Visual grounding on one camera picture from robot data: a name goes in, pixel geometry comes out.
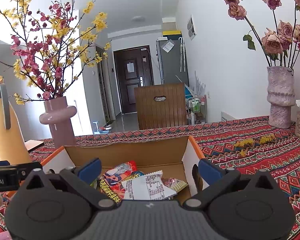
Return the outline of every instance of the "textured pink vase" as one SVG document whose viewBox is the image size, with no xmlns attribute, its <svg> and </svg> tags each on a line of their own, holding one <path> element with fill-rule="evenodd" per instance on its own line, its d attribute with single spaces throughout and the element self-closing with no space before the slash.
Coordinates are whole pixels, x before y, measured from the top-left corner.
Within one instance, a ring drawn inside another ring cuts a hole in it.
<svg viewBox="0 0 300 240">
<path fill-rule="evenodd" d="M 269 125 L 287 129 L 291 126 L 291 106 L 296 103 L 294 73 L 287 67 L 268 67 L 268 82 Z"/>
<path fill-rule="evenodd" d="M 70 120 L 77 113 L 75 106 L 68 106 L 66 97 L 61 97 L 45 101 L 44 107 L 39 121 L 49 125 L 55 147 L 76 145 Z"/>
</svg>

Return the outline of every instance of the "chair backrest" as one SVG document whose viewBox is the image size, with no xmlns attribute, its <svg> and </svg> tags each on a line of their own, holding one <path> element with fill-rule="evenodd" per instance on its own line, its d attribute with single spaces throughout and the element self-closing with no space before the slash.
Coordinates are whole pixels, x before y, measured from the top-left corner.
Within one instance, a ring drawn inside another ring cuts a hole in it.
<svg viewBox="0 0 300 240">
<path fill-rule="evenodd" d="M 139 129 L 186 125 L 184 83 L 134 89 Z"/>
</svg>

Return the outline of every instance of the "red patterned tablecloth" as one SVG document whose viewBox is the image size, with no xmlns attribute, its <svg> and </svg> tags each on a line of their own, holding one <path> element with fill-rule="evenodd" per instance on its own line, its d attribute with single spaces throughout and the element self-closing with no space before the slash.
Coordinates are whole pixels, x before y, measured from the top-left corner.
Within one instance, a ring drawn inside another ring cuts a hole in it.
<svg viewBox="0 0 300 240">
<path fill-rule="evenodd" d="M 260 145 L 260 138 L 267 134 L 274 134 L 274 141 Z M 294 125 L 290 129 L 278 129 L 268 124 L 267 116 L 262 116 L 204 125 L 80 136 L 77 137 L 77 143 L 80 146 L 97 146 L 184 135 L 193 135 L 206 158 L 221 168 L 235 167 L 246 174 L 253 174 L 258 169 L 269 170 L 296 213 L 296 223 L 289 239 L 300 240 L 300 139 L 294 136 Z M 239 154 L 241 148 L 235 148 L 233 144 L 239 139 L 247 138 L 253 138 L 255 146 L 248 149 L 246 156 L 242 157 Z M 52 139 L 46 139 L 43 147 L 31 152 L 31 158 L 41 162 L 54 150 Z M 6 230 L 3 215 L 7 204 L 4 201 L 0 208 L 0 232 Z"/>
</svg>

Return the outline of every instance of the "gray tile floor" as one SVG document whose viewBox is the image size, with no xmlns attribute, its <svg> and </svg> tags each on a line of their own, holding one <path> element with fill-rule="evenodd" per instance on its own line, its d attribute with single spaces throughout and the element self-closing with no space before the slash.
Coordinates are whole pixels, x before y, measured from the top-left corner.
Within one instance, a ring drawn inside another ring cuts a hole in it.
<svg viewBox="0 0 300 240">
<path fill-rule="evenodd" d="M 139 130 L 137 113 L 118 114 L 116 120 L 111 125 L 111 132 L 128 132 Z"/>
</svg>

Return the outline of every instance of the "yellow thermos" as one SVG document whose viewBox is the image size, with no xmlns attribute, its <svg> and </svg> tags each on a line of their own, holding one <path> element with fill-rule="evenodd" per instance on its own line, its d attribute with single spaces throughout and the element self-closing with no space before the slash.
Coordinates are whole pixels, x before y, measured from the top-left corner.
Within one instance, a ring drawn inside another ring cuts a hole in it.
<svg viewBox="0 0 300 240">
<path fill-rule="evenodd" d="M 0 76 L 0 161 L 10 164 L 31 162 L 18 118 L 8 100 L 6 85 Z"/>
</svg>

